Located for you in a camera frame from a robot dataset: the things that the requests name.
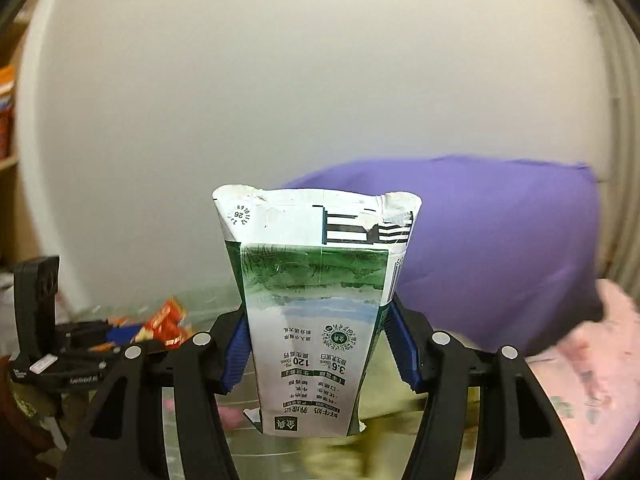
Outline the orange white box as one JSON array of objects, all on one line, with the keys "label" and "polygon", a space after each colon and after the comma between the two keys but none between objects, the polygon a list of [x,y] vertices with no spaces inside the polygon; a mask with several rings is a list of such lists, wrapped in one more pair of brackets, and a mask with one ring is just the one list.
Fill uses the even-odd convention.
[{"label": "orange white box", "polygon": [[8,110],[13,103],[15,70],[12,65],[0,68],[0,110]]}]

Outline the pink floral bed sheet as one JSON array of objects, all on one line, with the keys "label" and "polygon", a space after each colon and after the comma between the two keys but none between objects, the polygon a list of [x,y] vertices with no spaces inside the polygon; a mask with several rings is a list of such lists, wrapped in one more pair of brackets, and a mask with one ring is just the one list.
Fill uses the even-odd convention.
[{"label": "pink floral bed sheet", "polygon": [[527,360],[572,441],[582,473],[597,479],[639,421],[639,311],[609,280],[597,281],[600,322],[583,322]]}]

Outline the pink caterpillar toy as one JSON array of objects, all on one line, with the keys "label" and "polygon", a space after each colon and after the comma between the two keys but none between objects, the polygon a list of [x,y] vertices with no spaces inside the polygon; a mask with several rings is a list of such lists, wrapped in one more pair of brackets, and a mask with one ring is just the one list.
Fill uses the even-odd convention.
[{"label": "pink caterpillar toy", "polygon": [[[236,405],[222,403],[221,396],[217,396],[216,401],[218,415],[224,430],[240,431],[251,430],[253,428],[242,411]],[[163,425],[166,427],[177,426],[175,400],[172,396],[163,400]]]}]

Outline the red plastic basket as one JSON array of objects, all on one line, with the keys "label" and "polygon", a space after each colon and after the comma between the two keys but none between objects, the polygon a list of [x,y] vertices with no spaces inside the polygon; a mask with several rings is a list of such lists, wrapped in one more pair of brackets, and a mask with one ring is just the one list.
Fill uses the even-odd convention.
[{"label": "red plastic basket", "polygon": [[13,112],[11,107],[0,110],[0,159],[6,159],[11,154],[11,136]]}]

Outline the red yellow snack wrapper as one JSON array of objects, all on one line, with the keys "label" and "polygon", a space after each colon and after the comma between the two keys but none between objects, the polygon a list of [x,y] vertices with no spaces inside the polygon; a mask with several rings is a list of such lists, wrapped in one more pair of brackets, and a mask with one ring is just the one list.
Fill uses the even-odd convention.
[{"label": "red yellow snack wrapper", "polygon": [[[175,349],[194,335],[190,325],[186,325],[186,309],[176,297],[168,298],[144,322],[130,321],[129,318],[118,318],[112,326],[142,325],[140,333],[133,342],[154,340],[167,349]],[[124,344],[110,344],[112,347]]]}]

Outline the purple pillow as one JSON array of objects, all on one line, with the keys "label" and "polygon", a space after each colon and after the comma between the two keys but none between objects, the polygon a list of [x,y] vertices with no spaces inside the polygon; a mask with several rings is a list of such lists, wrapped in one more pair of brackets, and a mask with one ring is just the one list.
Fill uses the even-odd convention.
[{"label": "purple pillow", "polygon": [[397,286],[405,307],[494,351],[544,351],[602,320],[597,181],[585,165],[464,156],[375,159],[300,177],[298,188],[422,200]]}]

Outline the green white milk carton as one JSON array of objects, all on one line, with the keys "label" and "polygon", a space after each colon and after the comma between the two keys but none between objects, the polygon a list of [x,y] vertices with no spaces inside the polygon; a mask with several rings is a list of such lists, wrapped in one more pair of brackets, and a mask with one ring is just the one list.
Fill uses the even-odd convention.
[{"label": "green white milk carton", "polygon": [[250,328],[248,419],[282,438],[356,434],[420,197],[227,184],[213,202]]}]

